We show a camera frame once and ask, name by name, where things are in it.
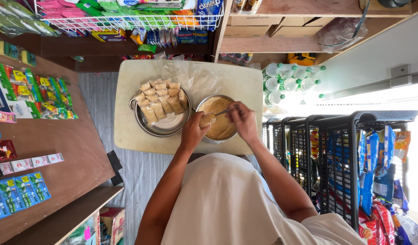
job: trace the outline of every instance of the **pot handle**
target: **pot handle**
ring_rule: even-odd
[[[136,105],[136,100],[135,100],[135,98],[132,98],[129,101],[129,108],[133,111],[133,110],[135,110],[135,105]]]

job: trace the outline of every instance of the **floor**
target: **floor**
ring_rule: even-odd
[[[124,185],[125,189],[107,206],[126,209],[124,244],[131,245],[135,242],[139,223],[148,200],[173,155],[120,149],[114,145],[114,105],[117,79],[117,72],[80,73],[79,86],[106,152],[115,150],[123,166],[119,172],[124,181],[121,185]],[[261,172],[255,157],[249,156],[249,158],[253,166]],[[108,181],[102,186],[112,186],[112,184]]]

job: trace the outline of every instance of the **stainless steel pot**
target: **stainless steel pot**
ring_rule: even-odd
[[[167,118],[160,120],[154,125],[147,124],[147,120],[144,114],[141,112],[139,106],[137,106],[136,100],[134,98],[129,101],[129,108],[134,112],[133,114],[135,116],[135,120],[141,129],[144,130],[144,132],[160,138],[171,137],[180,133],[185,122],[187,122],[191,117],[191,101],[186,92],[184,94],[188,100],[188,108],[185,109],[185,112],[180,115],[176,115],[174,113],[168,114]]]
[[[204,98],[204,99],[200,102],[199,106],[197,106],[197,109],[196,109],[195,111],[196,111],[196,112],[198,112],[198,111],[200,110],[201,105],[202,105],[203,103],[205,103],[208,99],[212,98],[212,97],[222,97],[222,98],[225,98],[225,99],[227,99],[227,100],[229,100],[229,101],[231,101],[231,102],[234,102],[234,101],[235,101],[234,99],[232,99],[231,97],[228,97],[227,95],[220,95],[220,94],[217,94],[217,95],[211,95],[211,96],[208,96],[208,97]],[[233,137],[234,137],[237,133],[238,133],[238,131],[237,131],[237,130],[235,130],[235,131],[233,131],[233,132],[232,132],[229,136],[227,136],[226,138],[222,138],[222,139],[214,139],[214,138],[207,137],[207,136],[205,135],[205,136],[203,137],[203,141],[205,141],[205,142],[207,142],[207,143],[211,143],[211,144],[219,144],[219,143],[221,143],[221,142],[224,142],[224,141],[226,141],[226,140],[229,140],[229,139],[233,138]]]

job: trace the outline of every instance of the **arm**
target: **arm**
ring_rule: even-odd
[[[193,114],[183,126],[182,142],[147,203],[139,225],[135,245],[161,244],[165,228],[180,192],[186,164],[195,147],[210,128],[210,125],[204,129],[199,128],[200,118],[203,114],[203,112]]]
[[[233,102],[229,108],[232,109],[226,117],[234,122],[239,136],[253,151],[268,187],[286,217],[301,222],[305,218],[318,215],[303,188],[260,140],[254,111],[241,102]]]

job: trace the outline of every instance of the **white table top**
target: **white table top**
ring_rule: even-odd
[[[114,142],[119,148],[175,154],[179,147],[182,133],[168,138],[158,138],[144,132],[137,124],[134,113],[129,109],[129,100],[139,92],[139,87],[148,80],[162,77],[162,67],[167,60],[126,60],[120,66],[118,75],[117,95],[115,98],[114,114]],[[216,64],[209,62],[196,62],[221,77],[218,84],[221,90],[218,94],[232,97],[242,101],[246,106],[256,112],[256,121],[259,134],[262,131],[263,90],[262,74],[260,70],[245,68],[229,64]],[[236,135],[220,144],[201,142],[195,153],[228,153],[232,155],[251,155],[252,151],[247,144]]]

